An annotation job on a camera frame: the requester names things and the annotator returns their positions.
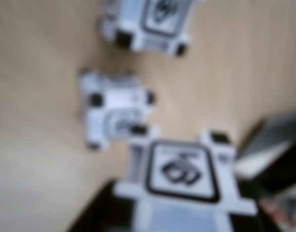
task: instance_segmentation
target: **black corner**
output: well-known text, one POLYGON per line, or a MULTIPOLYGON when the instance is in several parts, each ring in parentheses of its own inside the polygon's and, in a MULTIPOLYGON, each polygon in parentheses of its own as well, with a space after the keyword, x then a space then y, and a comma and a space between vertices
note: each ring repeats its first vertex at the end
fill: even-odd
POLYGON ((101 146, 98 143, 87 143, 90 150, 100 150, 101 146))
POLYGON ((257 217, 245 215, 230 215, 234 232, 264 232, 257 217))
POLYGON ((99 93, 93 93, 90 96, 90 106, 91 107, 101 107, 103 106, 103 96, 99 93))
POLYGON ((177 48, 176 56, 181 57, 181 56, 185 55, 186 52, 187 52, 187 46, 184 44, 180 44, 177 48))
POLYGON ((123 48, 131 48, 133 40, 133 35, 131 33, 126 33, 118 30, 116 34, 116 44, 123 48))
POLYGON ((131 231, 135 202, 114 196, 115 183, 96 194, 68 232, 131 231))
POLYGON ((79 77, 87 74, 87 73, 90 73, 92 72, 92 69, 89 69, 89 68, 82 68, 81 70, 79 70, 79 77))
POLYGON ((156 102, 156 96, 153 92, 147 91, 147 103, 153 105, 156 102))
POLYGON ((211 137, 215 143, 231 144, 229 138, 227 137, 227 135, 225 133, 212 132, 211 137))
POLYGON ((142 125, 134 125, 131 128, 132 134, 134 135, 146 135, 147 134, 147 127, 142 125))

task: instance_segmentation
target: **wooden surface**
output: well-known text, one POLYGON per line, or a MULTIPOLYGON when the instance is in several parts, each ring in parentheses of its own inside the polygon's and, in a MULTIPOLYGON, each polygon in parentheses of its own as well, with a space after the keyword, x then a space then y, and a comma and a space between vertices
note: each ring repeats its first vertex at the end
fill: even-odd
POLYGON ((123 174, 124 143, 90 153, 76 73, 134 69, 158 93, 168 138, 230 132, 296 109, 296 0, 209 0, 183 59, 129 54, 96 33, 97 0, 0 0, 0 232, 65 231, 100 185, 123 174))

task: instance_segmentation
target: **toy cube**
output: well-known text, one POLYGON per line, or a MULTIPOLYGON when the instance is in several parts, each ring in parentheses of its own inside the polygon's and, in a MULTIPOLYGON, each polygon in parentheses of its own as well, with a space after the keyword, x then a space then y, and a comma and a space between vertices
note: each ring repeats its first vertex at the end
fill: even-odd
POLYGON ((79 78, 84 105, 86 140, 92 149, 130 137, 130 127, 143 122, 155 103, 132 72, 118 75, 84 70, 79 78))
POLYGON ((197 0, 104 0, 102 35, 131 51, 185 54, 191 41, 184 31, 197 0))
POLYGON ((207 131, 187 143, 160 140, 156 127, 132 132, 125 179, 96 200, 103 204, 98 231, 263 231, 255 201, 240 196, 226 135, 207 131))

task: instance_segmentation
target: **square label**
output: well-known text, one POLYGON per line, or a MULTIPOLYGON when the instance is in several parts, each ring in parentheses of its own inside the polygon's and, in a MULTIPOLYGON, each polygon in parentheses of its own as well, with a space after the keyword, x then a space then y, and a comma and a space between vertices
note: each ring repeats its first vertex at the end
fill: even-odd
POLYGON ((114 110, 106 119, 106 134, 110 139, 118 140, 130 137, 130 128, 141 120, 141 113, 136 109, 114 110))
POLYGON ((197 144, 159 142, 151 150, 150 191, 214 201, 218 194, 208 151, 197 144))
POLYGON ((175 34, 183 24, 191 0, 150 0, 145 27, 166 34, 175 34))

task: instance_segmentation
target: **black object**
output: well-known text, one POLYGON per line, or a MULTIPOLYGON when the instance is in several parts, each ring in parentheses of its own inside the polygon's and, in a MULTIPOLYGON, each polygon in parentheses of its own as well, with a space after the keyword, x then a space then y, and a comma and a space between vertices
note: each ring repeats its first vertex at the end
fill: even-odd
POLYGON ((234 232, 264 232, 257 217, 230 215, 234 232))
MULTIPOLYGON (((250 182, 239 182, 238 189, 242 197, 252 198, 255 201, 259 198, 259 193, 257 192, 258 188, 253 186, 250 182)), ((263 227, 263 231, 281 232, 281 230, 272 220, 272 218, 269 215, 267 215, 258 204, 257 208, 258 214, 256 217, 258 218, 260 225, 263 227)))
POLYGON ((154 104, 155 101, 156 101, 156 96, 155 96, 155 94, 154 94, 153 92, 151 92, 151 91, 148 91, 148 92, 147 92, 147 95, 148 95, 148 104, 149 104, 149 105, 154 104))
POLYGON ((103 106, 104 100, 103 96, 99 93, 93 93, 90 96, 90 105, 91 107, 101 107, 103 106))
POLYGON ((296 112, 260 121, 241 143, 237 158, 252 155, 285 141, 296 142, 296 112))
POLYGON ((225 133, 212 132, 211 137, 212 137, 213 141, 216 143, 220 143, 220 144, 230 144, 231 143, 225 133))
POLYGON ((181 56, 185 55, 186 51, 187 51, 187 46, 184 44, 180 44, 177 48, 176 56, 181 57, 181 56))
POLYGON ((113 196, 114 184, 102 188, 68 232, 131 232, 134 201, 113 196))
POLYGON ((147 127, 142 125, 134 125, 131 128, 131 132, 134 135, 146 135, 147 134, 147 127))
POLYGON ((296 183, 296 144, 287 150, 279 159, 249 181, 249 185, 258 189, 257 196, 269 195, 294 185, 296 183))
POLYGON ((130 33, 126 33, 118 30, 116 33, 116 44, 120 47, 129 49, 131 47, 133 40, 133 35, 130 33))
POLYGON ((196 167, 188 168, 188 165, 181 163, 185 160, 175 160, 162 168, 163 174, 172 183, 183 182, 186 185, 194 184, 200 177, 200 172, 196 167))

